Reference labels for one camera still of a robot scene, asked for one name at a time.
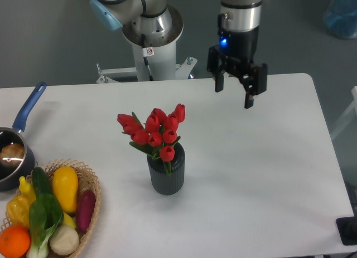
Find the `yellow squash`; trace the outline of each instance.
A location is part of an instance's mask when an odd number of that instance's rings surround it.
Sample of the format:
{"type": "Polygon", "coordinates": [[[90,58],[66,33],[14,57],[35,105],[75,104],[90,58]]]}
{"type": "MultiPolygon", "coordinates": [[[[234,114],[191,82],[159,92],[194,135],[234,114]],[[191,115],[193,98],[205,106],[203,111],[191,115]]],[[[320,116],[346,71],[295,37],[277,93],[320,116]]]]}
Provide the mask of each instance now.
{"type": "Polygon", "coordinates": [[[52,180],[52,190],[62,211],[69,215],[76,212],[78,196],[78,176],[73,168],[58,168],[52,180]]]}
{"type": "Polygon", "coordinates": [[[30,227],[30,205],[24,195],[17,196],[6,204],[6,212],[13,225],[30,227]]]}
{"type": "Polygon", "coordinates": [[[63,212],[63,222],[62,225],[70,226],[76,229],[76,223],[73,221],[72,217],[70,217],[67,213],[63,212]]]}

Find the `yellow bell pepper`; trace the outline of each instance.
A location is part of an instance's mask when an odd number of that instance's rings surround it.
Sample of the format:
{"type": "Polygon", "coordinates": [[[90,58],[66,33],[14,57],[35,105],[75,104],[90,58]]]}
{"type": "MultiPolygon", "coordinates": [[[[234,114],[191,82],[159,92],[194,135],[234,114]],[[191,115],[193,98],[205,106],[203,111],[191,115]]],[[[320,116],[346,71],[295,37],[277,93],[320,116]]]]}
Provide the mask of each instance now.
{"type": "Polygon", "coordinates": [[[76,212],[78,196],[78,176],[73,168],[63,166],[54,172],[52,190],[62,211],[68,214],[76,212]]]}
{"type": "Polygon", "coordinates": [[[19,178],[19,181],[20,181],[19,189],[21,191],[21,194],[27,197],[30,203],[34,202],[36,200],[36,194],[32,184],[28,183],[24,176],[21,176],[19,178]]]}
{"type": "Polygon", "coordinates": [[[6,204],[6,212],[13,225],[30,227],[30,205],[24,195],[17,196],[6,204]]]}

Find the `warning sticker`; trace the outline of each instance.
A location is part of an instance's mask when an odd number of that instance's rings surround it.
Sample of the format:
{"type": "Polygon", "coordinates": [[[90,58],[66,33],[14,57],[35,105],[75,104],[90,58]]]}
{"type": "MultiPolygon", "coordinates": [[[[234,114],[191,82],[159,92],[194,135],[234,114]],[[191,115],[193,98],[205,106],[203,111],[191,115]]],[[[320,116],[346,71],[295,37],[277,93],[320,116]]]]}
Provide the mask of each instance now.
{"type": "Polygon", "coordinates": [[[154,55],[153,47],[143,48],[143,56],[153,56],[153,55],[154,55]]]}

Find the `tulip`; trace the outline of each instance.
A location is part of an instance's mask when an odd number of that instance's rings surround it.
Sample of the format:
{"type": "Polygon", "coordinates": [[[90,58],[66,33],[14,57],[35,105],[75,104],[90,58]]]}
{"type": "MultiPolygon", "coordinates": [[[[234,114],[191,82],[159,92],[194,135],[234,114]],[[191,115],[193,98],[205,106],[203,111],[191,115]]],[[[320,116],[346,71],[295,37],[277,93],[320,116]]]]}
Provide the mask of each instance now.
{"type": "Polygon", "coordinates": [[[126,123],[123,125],[123,129],[126,134],[131,134],[132,132],[143,129],[143,126],[140,123],[126,123]]]}
{"type": "Polygon", "coordinates": [[[166,144],[172,144],[177,139],[177,134],[172,129],[167,129],[162,134],[162,139],[166,144]]]}
{"type": "Polygon", "coordinates": [[[117,121],[124,128],[124,124],[126,124],[126,123],[134,123],[135,119],[134,119],[133,116],[130,116],[130,115],[127,115],[127,114],[118,114],[117,121]]]}
{"type": "Polygon", "coordinates": [[[160,158],[164,162],[172,161],[174,156],[175,156],[175,150],[171,145],[166,145],[160,150],[160,158]]]}
{"type": "Polygon", "coordinates": [[[167,118],[166,113],[163,112],[161,109],[153,109],[152,113],[154,113],[156,116],[158,116],[158,119],[160,121],[160,124],[163,124],[167,118]]]}
{"type": "Polygon", "coordinates": [[[150,114],[145,123],[145,131],[148,133],[157,132],[160,128],[160,121],[158,116],[155,114],[150,114]]]}
{"type": "Polygon", "coordinates": [[[185,120],[186,112],[185,105],[177,104],[173,114],[177,117],[179,123],[182,123],[185,120]]]}
{"type": "Polygon", "coordinates": [[[179,120],[177,119],[176,115],[174,114],[169,114],[163,123],[163,127],[165,129],[172,129],[174,131],[177,130],[179,127],[179,120]]]}
{"type": "Polygon", "coordinates": [[[162,135],[160,132],[152,132],[149,135],[148,143],[154,148],[159,147],[162,144],[162,135]]]}
{"type": "Polygon", "coordinates": [[[130,138],[139,145],[145,145],[148,142],[149,134],[143,129],[136,130],[131,133],[130,138]]]}

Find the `ribbed vase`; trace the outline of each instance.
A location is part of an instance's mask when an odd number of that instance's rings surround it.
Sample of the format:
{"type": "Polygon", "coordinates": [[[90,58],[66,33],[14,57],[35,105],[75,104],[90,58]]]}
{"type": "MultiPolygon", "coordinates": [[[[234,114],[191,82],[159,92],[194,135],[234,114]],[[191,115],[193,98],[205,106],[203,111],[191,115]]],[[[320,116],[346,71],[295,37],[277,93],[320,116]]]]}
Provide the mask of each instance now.
{"type": "Polygon", "coordinates": [[[161,159],[153,160],[147,156],[147,163],[154,189],[162,195],[172,195],[179,191],[185,180],[185,151],[176,143],[175,156],[171,161],[171,175],[168,175],[161,159]]]}

